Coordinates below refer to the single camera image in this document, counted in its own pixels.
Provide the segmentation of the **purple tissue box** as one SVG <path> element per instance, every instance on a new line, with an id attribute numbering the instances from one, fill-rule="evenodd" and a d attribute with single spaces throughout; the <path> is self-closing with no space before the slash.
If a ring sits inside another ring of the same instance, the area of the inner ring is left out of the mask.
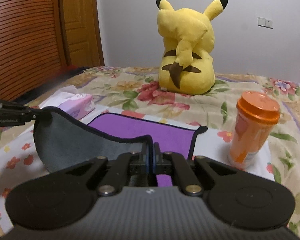
<path id="1" fill-rule="evenodd" d="M 95 109 L 93 96 L 79 93 L 74 85 L 63 87 L 43 101 L 39 108 L 57 107 L 77 120 L 81 120 Z"/>

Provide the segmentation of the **purple and grey towel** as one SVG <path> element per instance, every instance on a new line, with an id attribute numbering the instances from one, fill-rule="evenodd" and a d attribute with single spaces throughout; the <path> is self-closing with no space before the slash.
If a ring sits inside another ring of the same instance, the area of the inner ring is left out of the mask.
<path id="1" fill-rule="evenodd" d="M 119 136 L 116 124 L 109 133 L 95 129 L 71 117 L 56 107 L 46 107 L 51 113 L 49 120 L 36 120 L 34 143 L 41 161 L 49 171 L 47 176 L 36 179 L 32 189 L 39 192 L 64 194 L 97 193 L 101 180 L 111 163 L 122 153 L 141 150 L 148 146 L 147 183 L 158 184 L 153 173 L 154 142 L 149 134 L 131 137 L 128 131 Z"/>

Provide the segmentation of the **floral beige blanket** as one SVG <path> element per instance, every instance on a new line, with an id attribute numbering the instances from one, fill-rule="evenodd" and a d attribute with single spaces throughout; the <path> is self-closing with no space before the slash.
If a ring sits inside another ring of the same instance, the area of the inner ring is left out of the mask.
<path id="1" fill-rule="evenodd" d="M 296 208 L 288 224 L 300 236 L 300 84 L 256 75 L 217 74 L 216 83 L 204 95 L 187 96 L 163 92 L 157 68 L 94 67 L 45 93 L 25 96 L 22 102 L 42 106 L 57 90 L 91 94 L 100 113 L 118 110 L 141 117 L 151 115 L 161 123 L 182 122 L 186 126 L 207 126 L 221 131 L 228 142 L 234 131 L 236 102 L 246 90 L 264 92 L 280 104 L 280 120 L 269 138 L 269 172 L 290 189 Z"/>

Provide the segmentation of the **white strawberry print cloth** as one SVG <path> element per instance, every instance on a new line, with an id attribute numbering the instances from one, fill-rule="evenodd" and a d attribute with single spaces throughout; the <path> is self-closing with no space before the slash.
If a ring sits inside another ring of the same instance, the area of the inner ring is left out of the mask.
<path id="1" fill-rule="evenodd" d="M 202 132 L 198 123 L 187 125 L 101 105 L 82 121 L 83 127 L 78 127 L 57 116 L 38 132 L 28 128 L 0 148 L 0 226 L 3 232 L 13 227 L 5 209 L 11 189 L 47 172 L 59 171 L 99 155 L 113 160 L 121 153 L 139 148 L 139 144 L 127 144 L 127 139 L 148 135 L 164 152 L 177 152 L 187 159 L 205 155 L 227 163 L 234 137 L 232 132 L 213 127 Z"/>

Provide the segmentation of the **yellow Pikachu plush toy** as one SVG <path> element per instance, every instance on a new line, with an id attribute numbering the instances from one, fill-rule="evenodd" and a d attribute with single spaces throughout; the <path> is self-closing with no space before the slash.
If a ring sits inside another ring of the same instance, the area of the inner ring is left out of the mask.
<path id="1" fill-rule="evenodd" d="M 164 53 L 159 68 L 159 86 L 167 92 L 201 95 L 215 84 L 213 58 L 215 45 L 212 20 L 228 0 L 214 0 L 204 10 L 175 10 L 167 0 L 157 0 L 158 33 Z"/>

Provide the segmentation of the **wooden slatted wardrobe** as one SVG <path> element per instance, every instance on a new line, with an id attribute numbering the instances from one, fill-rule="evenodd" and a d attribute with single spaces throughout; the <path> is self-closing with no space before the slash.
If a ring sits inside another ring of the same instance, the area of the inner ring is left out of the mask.
<path id="1" fill-rule="evenodd" d="M 14 100 L 65 68 L 59 0 L 0 0 L 0 99 Z"/>

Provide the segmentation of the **wooden door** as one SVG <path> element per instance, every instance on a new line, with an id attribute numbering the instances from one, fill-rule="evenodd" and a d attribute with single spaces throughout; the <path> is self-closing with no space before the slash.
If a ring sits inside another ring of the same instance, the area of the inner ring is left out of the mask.
<path id="1" fill-rule="evenodd" d="M 97 0 L 59 0 L 64 50 L 68 65 L 104 65 Z"/>

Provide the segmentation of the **orange lidded cup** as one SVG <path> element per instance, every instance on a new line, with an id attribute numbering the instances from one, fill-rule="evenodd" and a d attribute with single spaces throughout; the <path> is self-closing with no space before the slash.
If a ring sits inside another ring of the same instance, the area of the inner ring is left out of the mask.
<path id="1" fill-rule="evenodd" d="M 238 99 L 234 136 L 228 159 L 239 169 L 254 163 L 273 127 L 280 119 L 280 105 L 264 93 L 245 91 Z"/>

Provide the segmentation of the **white wall switch plate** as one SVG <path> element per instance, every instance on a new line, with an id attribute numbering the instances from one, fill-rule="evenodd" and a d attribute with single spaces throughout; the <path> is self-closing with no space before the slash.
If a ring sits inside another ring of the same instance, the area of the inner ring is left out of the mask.
<path id="1" fill-rule="evenodd" d="M 268 29 L 273 29 L 273 22 L 272 20 L 268 20 L 266 18 L 261 18 L 258 17 L 257 18 L 257 25 L 259 27 L 264 27 L 264 28 L 268 28 Z"/>

